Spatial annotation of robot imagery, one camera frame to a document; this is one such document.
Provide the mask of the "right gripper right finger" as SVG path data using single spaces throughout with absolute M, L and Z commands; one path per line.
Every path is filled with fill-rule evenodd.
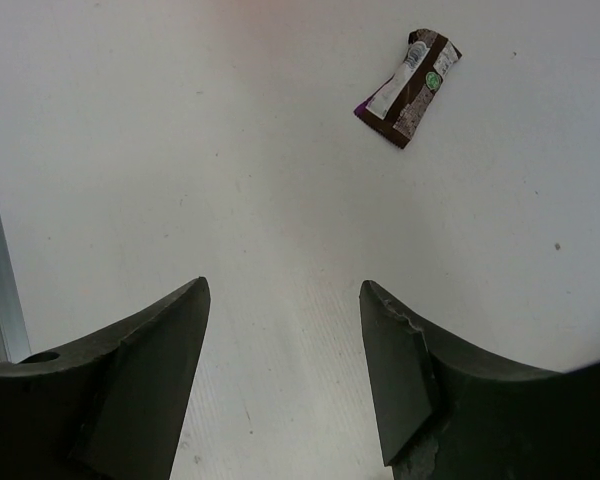
M 383 463 L 397 479 L 600 479 L 600 362 L 566 373 L 484 350 L 363 282 Z

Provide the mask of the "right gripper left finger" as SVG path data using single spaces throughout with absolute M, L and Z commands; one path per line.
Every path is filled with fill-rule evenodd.
M 167 479 L 202 350 L 196 278 L 125 319 L 0 363 L 0 479 Z

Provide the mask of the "brown white snack wrapper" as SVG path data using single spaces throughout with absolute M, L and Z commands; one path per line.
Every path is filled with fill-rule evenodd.
M 412 140 L 449 70 L 462 58 L 449 38 L 431 29 L 409 34 L 392 76 L 354 110 L 371 130 L 399 149 Z

